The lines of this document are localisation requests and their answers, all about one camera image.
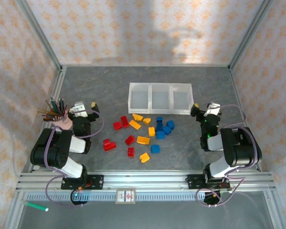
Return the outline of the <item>aluminium back rail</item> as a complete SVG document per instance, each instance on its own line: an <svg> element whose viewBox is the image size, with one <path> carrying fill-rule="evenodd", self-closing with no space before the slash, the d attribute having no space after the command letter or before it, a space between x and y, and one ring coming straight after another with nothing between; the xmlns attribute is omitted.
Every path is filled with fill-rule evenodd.
<svg viewBox="0 0 286 229"><path fill-rule="evenodd" d="M228 64L65 64L61 65L61 68L68 67L225 67L228 68Z"/></svg>

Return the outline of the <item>framed label card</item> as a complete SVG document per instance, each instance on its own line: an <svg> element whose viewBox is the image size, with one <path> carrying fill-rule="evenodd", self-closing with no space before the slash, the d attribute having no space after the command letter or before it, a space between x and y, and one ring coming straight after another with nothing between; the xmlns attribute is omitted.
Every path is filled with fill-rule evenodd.
<svg viewBox="0 0 286 229"><path fill-rule="evenodd" d="M136 190L135 189L117 189L116 190L116 204L135 204Z"/></svg>

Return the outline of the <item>green marker pen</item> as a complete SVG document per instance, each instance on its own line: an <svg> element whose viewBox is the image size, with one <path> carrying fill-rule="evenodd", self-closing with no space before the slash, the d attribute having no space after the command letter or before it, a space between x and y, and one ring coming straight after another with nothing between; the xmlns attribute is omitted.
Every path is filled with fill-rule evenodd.
<svg viewBox="0 0 286 229"><path fill-rule="evenodd" d="M28 206L28 207L31 207L31 208L34 208L34 209L38 209L38 210L41 210L41 211L44 211L44 212L49 211L49 208L48 208L48 207L42 206L42 205L40 205L40 204L28 202L28 201L25 201L25 200L23 200L22 203L23 203L23 205L25 205L25 206Z"/></svg>

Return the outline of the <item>pink pencil cup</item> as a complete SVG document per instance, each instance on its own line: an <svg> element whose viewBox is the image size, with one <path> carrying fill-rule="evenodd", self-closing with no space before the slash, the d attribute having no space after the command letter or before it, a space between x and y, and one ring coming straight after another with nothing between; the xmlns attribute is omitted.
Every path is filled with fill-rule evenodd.
<svg viewBox="0 0 286 229"><path fill-rule="evenodd" d="M63 130L69 130L72 127L72 120L68 117L62 117L59 121L51 121L54 126L59 126Z"/></svg>

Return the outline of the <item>aluminium mounting rail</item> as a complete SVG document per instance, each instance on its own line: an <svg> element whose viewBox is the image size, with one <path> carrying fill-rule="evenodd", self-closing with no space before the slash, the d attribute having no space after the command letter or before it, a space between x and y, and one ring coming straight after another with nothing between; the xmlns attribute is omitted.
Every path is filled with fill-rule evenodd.
<svg viewBox="0 0 286 229"><path fill-rule="evenodd" d="M199 170L89 170L88 174L103 175L103 190L135 189L137 191L186 191L185 181L189 174L201 175ZM17 191L43 191L50 179L58 173L48 170L34 170L22 173L16 186ZM275 190L276 185L270 172L258 170L242 170L233 173L231 187L236 187L242 177L245 180L238 191L266 191Z"/></svg>

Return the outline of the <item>aluminium side rail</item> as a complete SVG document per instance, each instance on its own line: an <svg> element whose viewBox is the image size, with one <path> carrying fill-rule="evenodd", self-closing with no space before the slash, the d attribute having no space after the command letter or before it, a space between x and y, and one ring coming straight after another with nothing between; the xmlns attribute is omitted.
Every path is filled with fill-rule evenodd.
<svg viewBox="0 0 286 229"><path fill-rule="evenodd" d="M241 100L240 100L240 97L239 97L239 94L238 94L238 90L237 90L237 87L236 87L236 84L235 84L235 80L234 80L234 77L233 77L233 72L232 72L232 70L230 68L228 70L229 70L229 74L230 74L230 77L231 77L231 81L232 81L233 89L234 89L234 92L235 92L235 96L236 96L236 99L237 99L237 104L242 109L241 116L244 119L243 126L247 127L247 118L245 116L245 110L244 110L244 108L242 106L242 103L241 103Z"/></svg>
<svg viewBox="0 0 286 229"><path fill-rule="evenodd" d="M59 70L59 72L58 72L58 74L56 76L56 79L55 79L52 91L50 93L50 98L52 97L53 99L58 100L60 92L61 92L61 87L62 87L62 84L63 84L63 80L64 80L64 77L65 77L65 74L66 74L66 70L67 70L67 66L66 65L63 65L61 67L61 69ZM51 127L51 123L49 123L49 122L42 122L39 135L42 133L44 128L49 128L49 127Z"/></svg>

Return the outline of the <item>aluminium frame post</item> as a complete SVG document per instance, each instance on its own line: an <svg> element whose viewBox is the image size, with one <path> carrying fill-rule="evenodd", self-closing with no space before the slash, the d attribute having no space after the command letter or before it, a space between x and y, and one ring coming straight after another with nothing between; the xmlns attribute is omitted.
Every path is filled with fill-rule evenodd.
<svg viewBox="0 0 286 229"><path fill-rule="evenodd" d="M229 72L232 72L233 69L236 67L237 63L239 62L241 56L245 52L246 47L250 43L253 35L255 34L256 30L258 29L260 23L262 22L263 18L265 17L266 13L268 12L271 4L274 0L263 0L261 6L257 10L253 20L251 21L246 33L243 36L238 48L234 56L232 57L231 62L228 64Z"/></svg>
<svg viewBox="0 0 286 229"><path fill-rule="evenodd" d="M3 229L17 229L20 223L26 192L15 192Z"/></svg>
<svg viewBox="0 0 286 229"><path fill-rule="evenodd" d="M286 229L286 216L276 190L264 191L266 204L274 229Z"/></svg>
<svg viewBox="0 0 286 229"><path fill-rule="evenodd" d="M20 9L24 13L25 17L27 18L29 24L33 28L35 34L39 38L39 41L41 42L42 46L44 47L48 57L50 58L51 62L53 63L55 69L60 72L62 69L62 66L52 49L50 42L48 41L44 31L41 28L41 25L39 24L36 16L34 15L31 7L29 6L29 3L27 0L16 0L17 4L19 5Z"/></svg>

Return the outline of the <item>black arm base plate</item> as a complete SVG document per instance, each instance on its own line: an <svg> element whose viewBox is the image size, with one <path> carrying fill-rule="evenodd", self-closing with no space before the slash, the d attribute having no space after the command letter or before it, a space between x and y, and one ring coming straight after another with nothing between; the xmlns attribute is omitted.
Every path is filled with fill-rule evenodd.
<svg viewBox="0 0 286 229"><path fill-rule="evenodd" d="M87 175L81 178L63 178L62 190L102 190L104 175Z"/></svg>
<svg viewBox="0 0 286 229"><path fill-rule="evenodd" d="M220 190L223 188L230 189L230 183L226 178L208 178L203 174L188 174L185 181L188 184L189 189L201 189L208 188L214 190Z"/></svg>

